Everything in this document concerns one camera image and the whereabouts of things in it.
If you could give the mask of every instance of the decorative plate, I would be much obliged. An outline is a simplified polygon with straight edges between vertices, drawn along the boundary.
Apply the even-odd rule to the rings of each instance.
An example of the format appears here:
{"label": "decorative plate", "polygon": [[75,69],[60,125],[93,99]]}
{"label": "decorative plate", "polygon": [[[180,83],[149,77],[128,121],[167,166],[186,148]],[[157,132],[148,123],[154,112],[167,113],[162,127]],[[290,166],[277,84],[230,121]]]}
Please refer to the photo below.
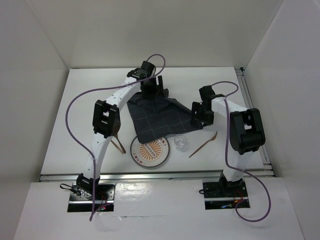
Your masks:
{"label": "decorative plate", "polygon": [[136,136],[131,143],[132,159],[142,167],[154,168],[164,163],[170,153],[170,145],[165,137],[141,144]]}

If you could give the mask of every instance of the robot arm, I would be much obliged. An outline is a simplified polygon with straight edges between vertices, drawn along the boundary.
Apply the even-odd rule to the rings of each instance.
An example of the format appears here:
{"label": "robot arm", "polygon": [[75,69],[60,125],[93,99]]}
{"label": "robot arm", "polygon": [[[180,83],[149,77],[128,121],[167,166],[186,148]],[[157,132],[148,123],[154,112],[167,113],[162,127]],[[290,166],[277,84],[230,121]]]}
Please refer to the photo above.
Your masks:
{"label": "robot arm", "polygon": [[136,68],[127,74],[122,88],[119,88],[106,100],[96,101],[92,121],[94,135],[91,145],[91,152],[95,157],[95,175],[93,159],[89,155],[83,171],[76,179],[77,187],[86,194],[91,195],[93,193],[93,186],[98,187],[102,162],[110,141],[119,132],[121,126],[120,111],[124,105],[140,89],[142,90],[142,95],[146,98],[152,98],[156,94],[164,93],[162,78],[159,79],[159,86],[157,86],[155,77],[133,84],[138,80],[153,76],[155,71],[156,67],[153,64],[143,61],[140,68]]}
{"label": "robot arm", "polygon": [[[203,126],[214,123],[214,113],[227,117],[224,95],[216,94],[212,86],[204,86],[199,90],[202,103],[193,102],[191,111],[191,123],[198,119]],[[247,163],[260,146],[265,144],[266,138],[258,109],[242,107],[227,100],[230,112],[230,139],[229,165],[245,170]],[[243,172],[225,166],[220,176],[222,191],[232,192],[240,186],[243,180]]]}
{"label": "robot arm", "polygon": [[98,100],[94,106],[93,113],[93,142],[91,152],[95,156],[95,176],[92,156],[89,155],[86,165],[78,176],[76,184],[79,188],[85,190],[89,194],[93,190],[93,181],[98,185],[101,173],[101,166],[104,160],[107,147],[113,136],[118,134],[121,126],[120,111],[129,99],[140,91],[141,84],[128,85],[136,82],[134,77],[127,77],[122,85],[126,87],[118,89],[114,94],[106,100]]}

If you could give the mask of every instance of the wooden fork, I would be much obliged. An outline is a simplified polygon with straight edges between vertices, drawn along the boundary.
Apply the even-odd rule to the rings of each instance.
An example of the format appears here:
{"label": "wooden fork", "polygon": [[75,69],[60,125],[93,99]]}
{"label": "wooden fork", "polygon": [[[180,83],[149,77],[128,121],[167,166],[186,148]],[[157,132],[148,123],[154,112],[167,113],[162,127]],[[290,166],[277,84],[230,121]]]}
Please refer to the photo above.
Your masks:
{"label": "wooden fork", "polygon": [[218,132],[216,132],[215,135],[214,135],[211,139],[209,139],[208,141],[206,141],[206,142],[205,142],[204,144],[202,144],[197,150],[195,150],[195,152],[192,153],[192,154],[189,156],[189,158],[191,158],[193,155],[195,155],[197,152],[199,152],[199,150],[202,149],[207,143],[209,143],[209,142],[211,142],[211,141],[214,141],[214,140],[216,139],[216,137],[217,137],[217,134],[218,134]]}

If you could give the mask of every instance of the grid-patterned cloth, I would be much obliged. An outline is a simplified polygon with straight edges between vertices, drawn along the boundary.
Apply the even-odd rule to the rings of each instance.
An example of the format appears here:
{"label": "grid-patterned cloth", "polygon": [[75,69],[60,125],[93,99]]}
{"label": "grid-patterned cloth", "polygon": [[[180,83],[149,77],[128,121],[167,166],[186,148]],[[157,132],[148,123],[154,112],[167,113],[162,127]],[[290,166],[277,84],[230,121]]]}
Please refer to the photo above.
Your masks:
{"label": "grid-patterned cloth", "polygon": [[200,121],[191,125],[190,109],[174,98],[156,96],[154,100],[148,100],[138,92],[127,105],[141,144],[169,134],[184,134],[203,128]]}

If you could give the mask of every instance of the small glass cup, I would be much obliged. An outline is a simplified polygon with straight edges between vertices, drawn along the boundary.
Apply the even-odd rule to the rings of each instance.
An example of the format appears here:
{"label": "small glass cup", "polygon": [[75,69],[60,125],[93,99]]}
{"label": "small glass cup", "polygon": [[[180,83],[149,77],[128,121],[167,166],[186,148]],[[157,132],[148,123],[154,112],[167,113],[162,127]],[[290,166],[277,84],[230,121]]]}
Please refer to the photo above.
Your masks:
{"label": "small glass cup", "polygon": [[175,148],[179,151],[185,151],[187,148],[187,138],[183,134],[177,134],[174,136],[174,145]]}

